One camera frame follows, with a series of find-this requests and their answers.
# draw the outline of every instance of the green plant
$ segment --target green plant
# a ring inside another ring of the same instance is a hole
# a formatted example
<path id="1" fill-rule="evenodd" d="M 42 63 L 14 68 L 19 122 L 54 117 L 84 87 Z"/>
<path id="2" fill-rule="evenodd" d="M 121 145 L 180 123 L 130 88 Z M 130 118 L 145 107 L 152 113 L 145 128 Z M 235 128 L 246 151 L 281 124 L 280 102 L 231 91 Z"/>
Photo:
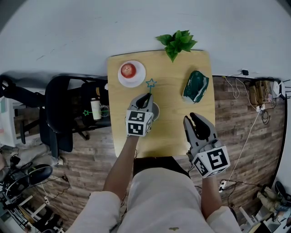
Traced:
<path id="1" fill-rule="evenodd" d="M 173 36 L 171 35 L 161 35 L 157 36 L 156 39 L 165 45 L 165 51 L 172 62 L 174 62 L 178 53 L 182 50 L 190 52 L 190 49 L 197 43 L 197 41 L 192 40 L 193 35 L 190 35 L 189 30 L 187 31 L 177 31 Z"/>

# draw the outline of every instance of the office chair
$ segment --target office chair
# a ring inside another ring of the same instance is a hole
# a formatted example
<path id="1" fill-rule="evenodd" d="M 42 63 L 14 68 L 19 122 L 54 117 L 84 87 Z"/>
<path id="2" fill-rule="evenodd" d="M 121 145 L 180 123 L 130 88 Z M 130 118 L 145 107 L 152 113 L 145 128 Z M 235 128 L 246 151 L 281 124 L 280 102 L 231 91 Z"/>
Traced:
<path id="1" fill-rule="evenodd" d="M 96 88 L 100 90 L 100 102 L 108 105 L 108 91 L 104 89 L 107 84 L 106 77 L 91 78 L 87 76 L 78 76 L 63 74 L 55 76 L 47 85 L 45 96 L 39 93 L 33 93 L 22 87 L 17 87 L 9 76 L 0 76 L 0 97 L 15 99 L 29 107 L 39 107 L 40 117 L 38 120 L 24 126 L 20 125 L 20 136 L 25 144 L 25 132 L 39 124 L 41 141 L 50 146 L 53 157 L 59 157 L 59 149 L 71 152 L 73 149 L 73 133 L 78 133 L 83 139 L 88 140 L 89 135 L 84 135 L 83 131 L 90 131 L 97 128 L 111 125 L 110 117 L 104 117 L 99 121 L 94 121 L 91 114 L 84 116 L 84 110 L 90 110 L 90 99 L 97 97 Z M 84 84 L 80 88 L 82 100 L 81 111 L 72 112 L 70 94 L 76 89 L 68 90 L 71 79 L 82 80 Z M 79 128 L 76 117 L 82 116 L 84 128 Z"/>

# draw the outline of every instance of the wooden floor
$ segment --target wooden floor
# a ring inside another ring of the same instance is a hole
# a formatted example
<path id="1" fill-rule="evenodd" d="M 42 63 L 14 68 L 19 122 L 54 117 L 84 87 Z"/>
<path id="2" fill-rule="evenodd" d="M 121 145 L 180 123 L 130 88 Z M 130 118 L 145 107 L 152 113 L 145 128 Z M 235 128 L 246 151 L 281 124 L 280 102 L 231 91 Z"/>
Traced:
<path id="1" fill-rule="evenodd" d="M 240 95 L 234 99 L 231 87 L 224 78 L 214 77 L 214 93 L 216 108 L 216 129 L 219 138 L 227 146 L 231 167 L 226 172 L 218 175 L 218 180 L 229 179 L 229 176 L 238 160 L 241 149 L 246 141 L 249 130 L 254 123 L 257 112 L 250 106 L 243 85 L 238 82 Z M 275 109 L 268 110 L 270 122 L 264 125 L 261 115 L 258 116 L 251 131 L 248 143 L 241 155 L 239 163 L 231 180 L 243 181 L 253 184 L 268 184 L 272 180 L 278 157 L 281 150 L 284 128 L 284 103 L 280 99 Z M 63 153 L 64 165 L 55 167 L 51 178 L 65 174 L 70 181 L 70 188 L 62 195 L 51 201 L 52 209 L 61 215 L 64 228 L 67 229 L 85 206 L 92 191 L 101 191 L 105 178 L 116 160 L 112 140 L 111 128 L 103 128 L 90 132 L 90 140 L 84 141 L 79 135 L 74 134 L 74 150 Z M 188 170 L 187 157 L 180 157 L 179 164 Z M 193 169 L 190 172 L 195 185 L 201 186 L 201 177 Z M 67 183 L 61 179 L 44 184 L 50 197 L 56 196 Z M 234 204 L 239 223 L 245 222 L 238 211 L 242 206 L 248 214 L 256 212 L 260 203 L 253 195 L 259 190 L 254 185 L 239 183 L 229 198 L 229 204 Z M 224 191 L 221 196 L 227 205 L 227 199 L 233 188 Z M 27 193 L 34 193 L 35 199 L 42 201 L 45 195 L 41 186 L 31 188 Z"/>

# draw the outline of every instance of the green pouch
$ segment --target green pouch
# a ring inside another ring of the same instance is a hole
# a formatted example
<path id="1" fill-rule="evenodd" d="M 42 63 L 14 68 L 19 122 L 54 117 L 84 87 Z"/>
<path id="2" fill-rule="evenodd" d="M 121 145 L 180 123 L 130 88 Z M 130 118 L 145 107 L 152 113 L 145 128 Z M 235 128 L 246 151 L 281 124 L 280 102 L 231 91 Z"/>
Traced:
<path id="1" fill-rule="evenodd" d="M 208 87 L 209 78 L 199 71 L 193 71 L 183 91 L 186 102 L 199 103 Z"/>

